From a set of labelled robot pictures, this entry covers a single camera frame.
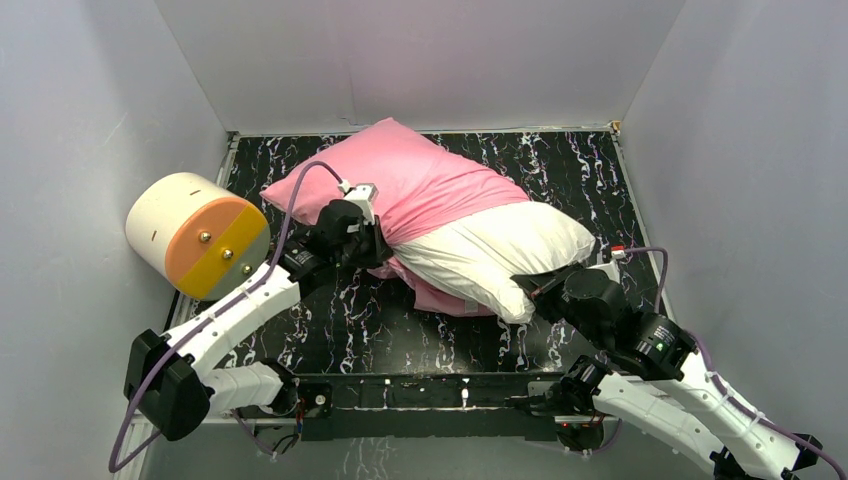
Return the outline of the white pillow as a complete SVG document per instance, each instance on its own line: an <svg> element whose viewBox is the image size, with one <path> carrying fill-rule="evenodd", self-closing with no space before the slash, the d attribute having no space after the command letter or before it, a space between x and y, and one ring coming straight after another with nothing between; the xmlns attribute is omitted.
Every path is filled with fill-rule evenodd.
<svg viewBox="0 0 848 480"><path fill-rule="evenodd" d="M418 310L526 324L535 307L513 277L580 263L595 242L577 220L527 201L463 217L400 244L392 267L415 290Z"/></svg>

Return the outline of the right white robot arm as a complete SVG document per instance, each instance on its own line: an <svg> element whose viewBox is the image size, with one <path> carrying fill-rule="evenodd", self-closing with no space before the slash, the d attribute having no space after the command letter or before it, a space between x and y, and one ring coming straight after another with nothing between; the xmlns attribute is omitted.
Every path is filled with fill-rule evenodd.
<svg viewBox="0 0 848 480"><path fill-rule="evenodd" d="M693 334L632 306L607 272L571 265L513 279L543 319L566 321L609 358L582 355L547 389L529 386L528 411L611 414L716 479L794 479L825 459L814 436L768 420L724 381Z"/></svg>

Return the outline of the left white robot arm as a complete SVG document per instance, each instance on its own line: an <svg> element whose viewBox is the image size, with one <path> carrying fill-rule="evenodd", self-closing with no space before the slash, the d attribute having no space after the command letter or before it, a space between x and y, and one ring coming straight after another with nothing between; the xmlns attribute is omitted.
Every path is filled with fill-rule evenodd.
<svg viewBox="0 0 848 480"><path fill-rule="evenodd" d="M359 188L330 201L273 258L221 300L163 334L146 330L131 346L124 393L169 441L210 415L261 407L292 414L299 381L274 360L222 368L226 353L278 314L333 283L340 271L372 269L391 256L373 202Z"/></svg>

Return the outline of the pink pillowcase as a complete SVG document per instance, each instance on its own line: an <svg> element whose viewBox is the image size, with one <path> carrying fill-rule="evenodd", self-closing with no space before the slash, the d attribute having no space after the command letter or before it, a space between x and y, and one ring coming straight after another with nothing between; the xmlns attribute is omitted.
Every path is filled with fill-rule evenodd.
<svg viewBox="0 0 848 480"><path fill-rule="evenodd" d="M294 167L261 198L303 225L341 198L340 180L377 189L373 210L383 236L397 248L450 222L489 208L528 201L510 178L453 154L392 118L322 150L310 159L332 168Z"/></svg>

